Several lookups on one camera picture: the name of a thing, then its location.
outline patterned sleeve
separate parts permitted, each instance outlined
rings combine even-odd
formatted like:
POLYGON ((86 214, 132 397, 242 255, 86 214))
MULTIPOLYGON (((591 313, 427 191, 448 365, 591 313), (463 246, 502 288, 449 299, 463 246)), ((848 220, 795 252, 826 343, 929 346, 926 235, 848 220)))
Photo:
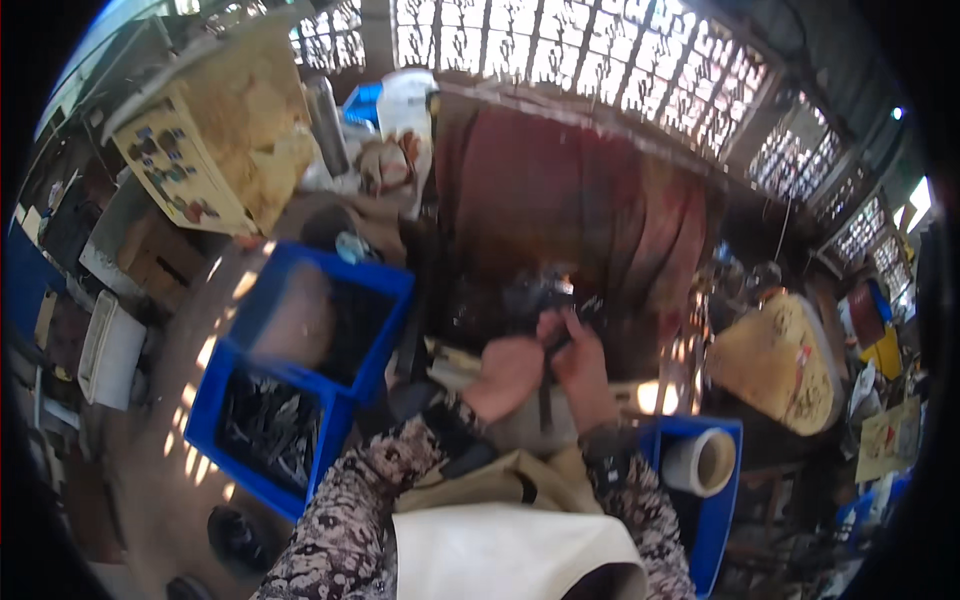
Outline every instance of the patterned sleeve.
MULTIPOLYGON (((441 402, 451 417, 476 427, 458 397, 441 402)), ((395 500, 445 458, 423 416, 348 451, 326 472, 253 599, 343 598, 371 585, 382 568, 381 534, 395 500)))
POLYGON ((604 461, 591 460, 592 446, 623 447, 615 439, 620 431, 601 428, 581 438, 580 447, 593 486, 593 493, 604 512, 623 521, 636 543, 636 549, 647 569, 648 598, 694 598, 690 568, 680 543, 680 526, 670 498, 660 487, 660 479, 639 450, 621 454, 618 472, 626 478, 618 480, 608 472, 604 461))

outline metal cylinder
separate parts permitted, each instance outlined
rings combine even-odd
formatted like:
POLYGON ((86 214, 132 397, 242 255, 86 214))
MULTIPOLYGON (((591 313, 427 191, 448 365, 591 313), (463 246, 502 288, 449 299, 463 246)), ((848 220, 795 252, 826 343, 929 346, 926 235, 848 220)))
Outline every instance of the metal cylinder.
POLYGON ((320 152, 324 155, 324 164, 331 177, 343 175, 350 170, 347 158, 347 142, 344 139, 344 130, 340 127, 340 116, 337 114, 337 105, 333 100, 333 88, 330 80, 319 77, 314 85, 307 88, 306 104, 310 110, 310 120, 313 121, 311 131, 320 144, 320 152))

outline red cloth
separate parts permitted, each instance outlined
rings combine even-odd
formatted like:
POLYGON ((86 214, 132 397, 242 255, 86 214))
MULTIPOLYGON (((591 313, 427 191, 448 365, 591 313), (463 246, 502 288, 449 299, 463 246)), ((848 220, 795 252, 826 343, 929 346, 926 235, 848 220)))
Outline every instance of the red cloth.
POLYGON ((612 376, 656 365, 656 341, 679 329, 703 250, 701 177, 626 137, 501 107, 438 132, 435 162, 442 216, 470 276, 507 285, 575 264, 574 285, 607 299, 612 376))

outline person's left hand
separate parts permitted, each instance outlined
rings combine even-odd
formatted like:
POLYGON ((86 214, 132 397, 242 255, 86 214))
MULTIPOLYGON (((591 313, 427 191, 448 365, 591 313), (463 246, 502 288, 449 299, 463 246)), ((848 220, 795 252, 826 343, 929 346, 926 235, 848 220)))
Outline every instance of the person's left hand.
POLYGON ((480 378, 464 390, 463 400, 490 424, 514 412, 530 398, 543 377, 543 348, 532 337, 493 340, 483 350, 480 378))

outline blue plastic crate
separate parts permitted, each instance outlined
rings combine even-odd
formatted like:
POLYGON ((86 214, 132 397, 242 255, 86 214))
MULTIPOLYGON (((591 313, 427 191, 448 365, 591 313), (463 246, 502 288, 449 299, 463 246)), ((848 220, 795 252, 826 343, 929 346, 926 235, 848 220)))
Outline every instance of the blue plastic crate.
POLYGON ((344 102, 344 116, 352 121, 370 121, 380 129, 380 118, 376 115, 376 101, 383 91, 383 84, 360 84, 350 92, 344 102))
POLYGON ((727 486, 720 493, 700 501, 696 524, 684 523, 681 518, 681 537, 684 535, 685 527, 696 528, 693 547, 687 550, 690 557, 690 579, 696 587, 699 598, 706 598, 713 591, 724 550, 727 547, 727 537, 730 535, 733 521, 733 506, 736 503, 736 486, 740 478, 743 423, 739 420, 709 417, 657 417, 653 424, 642 427, 637 436, 640 452, 659 473, 665 439, 696 437, 712 427, 719 427, 733 436, 733 443, 736 445, 736 462, 727 486))
POLYGON ((239 352, 248 352, 276 310, 288 275, 303 262, 318 267, 334 284, 344 282, 362 287, 390 300, 393 305, 389 311, 385 311, 383 325, 350 382, 331 378, 295 363, 262 359, 258 359, 257 363, 269 363, 284 381, 305 390, 348 397, 369 405, 383 381, 383 371, 390 361, 394 341, 410 305, 414 277, 406 271, 373 263, 349 265, 336 254, 311 250, 292 242, 279 242, 253 288, 241 299, 236 318, 224 339, 239 352))
MULTIPOLYGON (((281 373, 274 372, 269 366, 260 366, 246 360, 230 344, 218 343, 206 365, 204 378, 190 411, 190 419, 184 431, 184 438, 204 456, 216 463, 237 484, 255 495, 281 515, 297 521, 317 485, 323 480, 326 470, 340 456, 347 434, 353 425, 353 402, 337 397, 329 391, 315 394, 314 401, 324 411, 320 429, 318 447, 314 449, 313 465, 310 469, 308 493, 304 495, 284 490, 266 476, 237 460, 228 451, 216 443, 216 432, 221 412, 224 408, 224 392, 230 374, 236 368, 247 372, 262 373, 284 381, 281 373)), ((301 398, 311 398, 310 394, 301 398)))

